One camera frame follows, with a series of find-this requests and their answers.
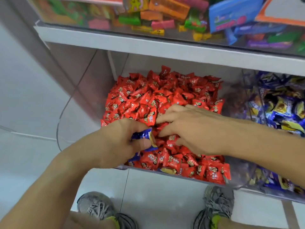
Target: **shoe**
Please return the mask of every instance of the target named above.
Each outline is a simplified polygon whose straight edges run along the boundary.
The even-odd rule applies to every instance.
[[[99,192],[88,192],[77,200],[77,209],[80,213],[88,213],[98,220],[115,216],[120,229],[138,229],[137,222],[128,215],[118,213],[112,201],[106,195]]]
[[[231,218],[234,207],[234,192],[230,188],[209,185],[204,191],[205,208],[196,216],[193,229],[210,229],[214,215]]]

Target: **sock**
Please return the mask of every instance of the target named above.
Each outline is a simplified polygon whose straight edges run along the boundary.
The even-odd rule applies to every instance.
[[[114,224],[115,224],[115,228],[116,228],[116,229],[120,229],[120,224],[119,224],[119,222],[117,221],[117,218],[116,218],[116,217],[110,216],[110,217],[108,217],[108,218],[106,218],[106,219],[112,220],[112,221],[114,222]]]
[[[210,229],[217,229],[218,223],[222,217],[220,215],[214,215],[210,221]]]

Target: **white shelf edge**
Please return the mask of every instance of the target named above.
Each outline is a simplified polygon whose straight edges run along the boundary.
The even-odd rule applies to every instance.
[[[305,59],[292,56],[41,24],[34,28],[46,42],[305,76]]]

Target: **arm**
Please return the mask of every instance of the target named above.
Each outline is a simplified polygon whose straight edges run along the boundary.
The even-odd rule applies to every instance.
[[[145,129],[145,124],[118,120],[63,150],[1,220],[0,228],[62,228],[86,173],[92,168],[121,165],[150,147],[147,139],[130,142],[134,132]]]
[[[305,139],[247,120],[187,105],[171,106],[156,123],[172,122],[160,137],[178,134],[177,145],[196,154],[229,155],[255,162],[305,188]]]

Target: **red candy wrapper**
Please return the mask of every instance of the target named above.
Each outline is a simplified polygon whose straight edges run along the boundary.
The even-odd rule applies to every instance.
[[[219,78],[187,75],[162,66],[160,74],[149,71],[147,78],[140,73],[129,77],[118,77],[110,90],[101,126],[117,119],[129,118],[151,127],[158,150],[142,151],[139,161],[126,165],[141,169],[162,170],[198,180],[224,184],[230,179],[230,167],[223,156],[195,155],[185,146],[177,146],[177,135],[159,138],[158,133],[169,123],[155,126],[158,115],[165,114],[172,104],[191,104],[209,111],[221,113],[223,99],[218,99],[221,88]]]

